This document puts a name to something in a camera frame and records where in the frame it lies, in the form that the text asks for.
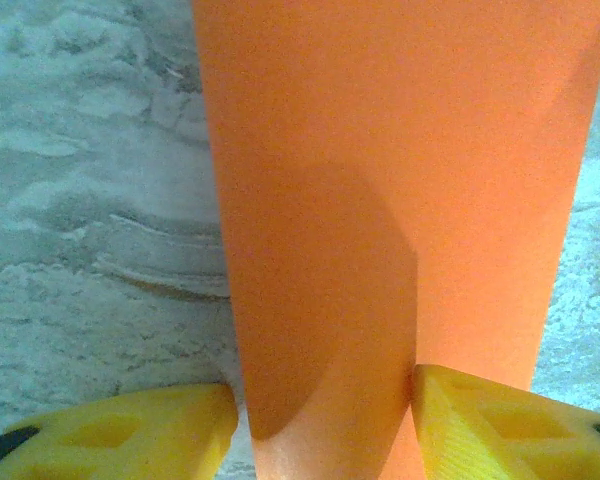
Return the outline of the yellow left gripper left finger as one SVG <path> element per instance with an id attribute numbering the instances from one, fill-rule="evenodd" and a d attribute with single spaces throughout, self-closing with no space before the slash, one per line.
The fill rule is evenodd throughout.
<path id="1" fill-rule="evenodd" d="M 213 480 L 237 424 L 219 383 L 118 395 L 8 427 L 0 480 Z"/>

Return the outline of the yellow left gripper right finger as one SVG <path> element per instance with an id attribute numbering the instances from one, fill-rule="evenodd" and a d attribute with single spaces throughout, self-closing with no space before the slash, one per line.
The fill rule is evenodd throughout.
<path id="1" fill-rule="evenodd" d="M 439 365 L 414 369 L 427 480 L 600 480 L 600 414 Z"/>

